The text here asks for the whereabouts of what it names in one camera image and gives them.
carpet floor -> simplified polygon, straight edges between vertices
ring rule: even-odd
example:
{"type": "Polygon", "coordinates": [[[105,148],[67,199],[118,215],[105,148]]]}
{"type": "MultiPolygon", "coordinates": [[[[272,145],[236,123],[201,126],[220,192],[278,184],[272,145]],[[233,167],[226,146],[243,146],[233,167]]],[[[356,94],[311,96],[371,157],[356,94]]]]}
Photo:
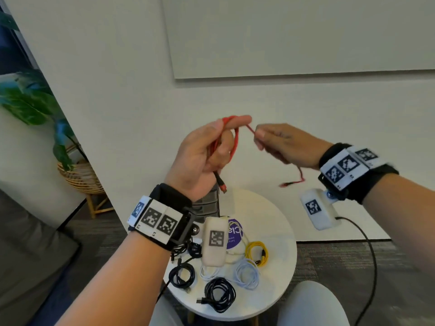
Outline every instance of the carpet floor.
{"type": "MultiPolygon", "coordinates": [[[[112,256],[126,236],[115,212],[91,219],[87,205],[71,219],[66,230],[83,250],[69,273],[69,287],[76,297],[112,256]]],[[[435,326],[435,281],[416,269],[391,241],[373,242],[378,261],[378,287],[372,306],[360,325],[435,326]]],[[[275,325],[280,305],[301,281],[313,280],[328,287],[342,304],[352,325],[364,307],[373,282],[373,262],[367,243],[297,244],[293,279],[282,298],[259,317],[260,325],[275,325]]],[[[165,293],[183,321],[187,310],[165,293]]],[[[222,323],[196,318],[195,325],[249,325],[247,321],[222,323]]]]}

white wall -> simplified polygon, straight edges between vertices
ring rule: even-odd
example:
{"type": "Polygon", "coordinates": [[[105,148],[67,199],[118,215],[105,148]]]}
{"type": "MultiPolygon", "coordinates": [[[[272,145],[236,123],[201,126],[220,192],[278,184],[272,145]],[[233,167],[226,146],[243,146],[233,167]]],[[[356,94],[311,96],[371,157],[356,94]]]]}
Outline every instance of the white wall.
{"type": "MultiPolygon", "coordinates": [[[[367,145],[402,174],[435,188],[435,76],[351,76],[176,83],[160,0],[6,0],[121,220],[161,182],[189,131],[231,114],[289,122],[332,142],[367,145]]],[[[297,178],[252,144],[222,173],[287,216],[297,240],[362,239],[349,224],[316,231],[297,178]]],[[[386,234],[353,202],[337,205],[372,238],[386,234]]]]}
{"type": "Polygon", "coordinates": [[[43,222],[58,227],[84,195],[58,173],[53,144],[50,126],[25,125],[0,107],[0,189],[43,222]]]}

small side table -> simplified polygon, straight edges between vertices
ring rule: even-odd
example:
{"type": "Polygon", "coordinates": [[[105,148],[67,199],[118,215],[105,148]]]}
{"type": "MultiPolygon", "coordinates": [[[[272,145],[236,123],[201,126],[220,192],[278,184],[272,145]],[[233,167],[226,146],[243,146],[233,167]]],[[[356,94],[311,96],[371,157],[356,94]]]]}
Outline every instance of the small side table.
{"type": "MultiPolygon", "coordinates": [[[[173,287],[168,289],[191,312],[205,318],[220,321],[235,321],[252,318],[275,304],[290,284],[296,267],[296,240],[284,214],[269,200],[257,193],[231,189],[219,195],[220,215],[237,219],[250,241],[262,241],[269,251],[268,263],[260,268],[260,283],[251,291],[232,283],[236,290],[236,300],[224,313],[217,313],[208,304],[196,303],[204,296],[206,282],[199,276],[201,259],[190,262],[195,268],[195,281],[190,293],[173,287]]],[[[233,250],[243,251],[243,243],[233,250]]],[[[181,255],[182,261],[189,258],[187,253],[181,255]]],[[[171,269],[177,264],[169,261],[164,281],[168,281],[171,269]]],[[[226,264],[220,270],[220,276],[233,277],[234,265],[226,264]]]]}

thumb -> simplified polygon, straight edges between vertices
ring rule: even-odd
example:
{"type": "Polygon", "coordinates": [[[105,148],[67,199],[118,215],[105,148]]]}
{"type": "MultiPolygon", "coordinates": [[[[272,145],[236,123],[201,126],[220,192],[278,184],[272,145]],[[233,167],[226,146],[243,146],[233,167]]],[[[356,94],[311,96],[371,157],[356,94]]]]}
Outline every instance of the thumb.
{"type": "Polygon", "coordinates": [[[257,129],[254,134],[255,138],[258,139],[263,145],[271,147],[277,151],[281,152],[283,141],[282,137],[276,136],[267,132],[263,129],[257,129]]]}
{"type": "Polygon", "coordinates": [[[218,119],[192,132],[192,141],[196,148],[202,150],[218,139],[224,130],[224,122],[218,119]]]}

forearm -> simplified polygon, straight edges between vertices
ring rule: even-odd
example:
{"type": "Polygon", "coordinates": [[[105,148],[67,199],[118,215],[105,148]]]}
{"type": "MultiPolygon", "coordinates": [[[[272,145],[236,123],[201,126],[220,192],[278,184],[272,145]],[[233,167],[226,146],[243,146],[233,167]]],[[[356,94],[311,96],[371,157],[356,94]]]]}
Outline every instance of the forearm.
{"type": "Polygon", "coordinates": [[[422,270],[435,275],[435,192],[399,175],[385,175],[364,208],[422,270]]]}
{"type": "Polygon", "coordinates": [[[148,325],[169,257],[131,232],[56,325],[148,325]]]}

